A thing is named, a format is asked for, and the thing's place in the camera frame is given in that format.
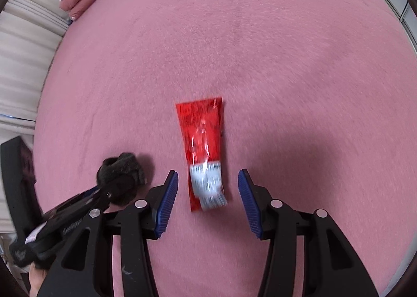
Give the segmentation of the person left hand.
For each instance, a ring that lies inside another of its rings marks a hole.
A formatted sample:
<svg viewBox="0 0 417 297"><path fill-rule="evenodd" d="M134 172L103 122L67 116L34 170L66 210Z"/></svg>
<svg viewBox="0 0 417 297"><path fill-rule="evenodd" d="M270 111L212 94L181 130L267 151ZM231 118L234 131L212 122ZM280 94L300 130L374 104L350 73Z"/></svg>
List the person left hand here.
<svg viewBox="0 0 417 297"><path fill-rule="evenodd" d="M37 297L39 290L41 289L42 283L47 276L48 271L45 269L39 269L35 263L30 265L29 269L29 282L30 282L30 297Z"/></svg>

